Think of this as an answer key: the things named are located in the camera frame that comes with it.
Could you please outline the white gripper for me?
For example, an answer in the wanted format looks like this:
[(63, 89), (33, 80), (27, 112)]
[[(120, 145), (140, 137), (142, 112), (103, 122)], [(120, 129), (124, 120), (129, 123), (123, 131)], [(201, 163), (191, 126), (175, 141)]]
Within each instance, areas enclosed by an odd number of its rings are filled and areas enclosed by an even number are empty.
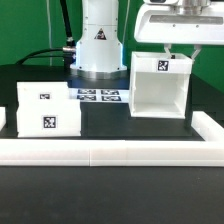
[(224, 1), (143, 0), (134, 38), (142, 43), (164, 44), (172, 58), (171, 44), (192, 44), (195, 61), (201, 45), (224, 45)]

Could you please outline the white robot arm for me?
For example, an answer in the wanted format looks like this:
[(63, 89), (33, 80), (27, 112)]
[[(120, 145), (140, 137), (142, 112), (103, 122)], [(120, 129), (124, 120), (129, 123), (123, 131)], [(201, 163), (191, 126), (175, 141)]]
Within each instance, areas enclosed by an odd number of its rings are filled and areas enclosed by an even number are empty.
[[(118, 39), (118, 0), (82, 0), (82, 37), (76, 44), (73, 74), (91, 79), (123, 75), (124, 42)], [(224, 45), (224, 2), (143, 0), (134, 29), (140, 43)]]

